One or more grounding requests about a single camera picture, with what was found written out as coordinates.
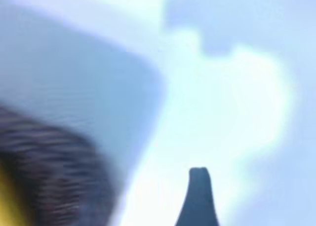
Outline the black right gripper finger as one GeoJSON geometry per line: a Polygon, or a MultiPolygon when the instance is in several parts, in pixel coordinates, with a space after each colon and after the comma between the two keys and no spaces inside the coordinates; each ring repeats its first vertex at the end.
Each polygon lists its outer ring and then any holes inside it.
{"type": "Polygon", "coordinates": [[[210,174],[206,167],[189,170],[189,183],[176,226],[218,226],[210,174]]]}

